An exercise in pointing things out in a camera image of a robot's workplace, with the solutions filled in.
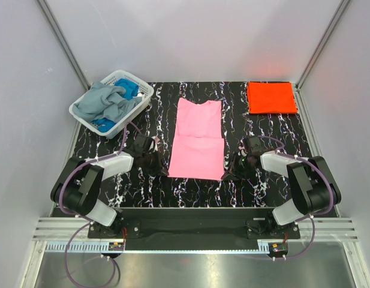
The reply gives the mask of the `pink t-shirt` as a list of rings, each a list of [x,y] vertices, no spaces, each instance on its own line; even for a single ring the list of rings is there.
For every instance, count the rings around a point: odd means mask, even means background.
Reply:
[[[178,101],[169,177],[219,181],[224,174],[220,101]]]

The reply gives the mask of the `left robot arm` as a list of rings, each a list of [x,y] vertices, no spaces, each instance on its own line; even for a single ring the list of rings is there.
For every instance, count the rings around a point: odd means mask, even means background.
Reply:
[[[158,152],[158,138],[138,134],[134,141],[112,154],[96,159],[71,157],[50,192],[50,198],[64,213],[73,213],[101,225],[111,238],[122,231],[119,213],[99,199],[104,180],[141,168],[152,176],[168,176]]]

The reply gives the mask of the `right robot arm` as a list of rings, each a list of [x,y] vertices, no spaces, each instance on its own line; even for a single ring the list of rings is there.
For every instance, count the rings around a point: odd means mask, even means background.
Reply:
[[[247,179],[249,171],[259,168],[288,179],[291,199],[276,207],[265,222],[270,237],[280,237],[291,223],[325,215],[341,202],[341,192],[323,157],[286,154],[282,152],[284,144],[269,136],[251,136],[242,144],[223,174],[223,181]]]

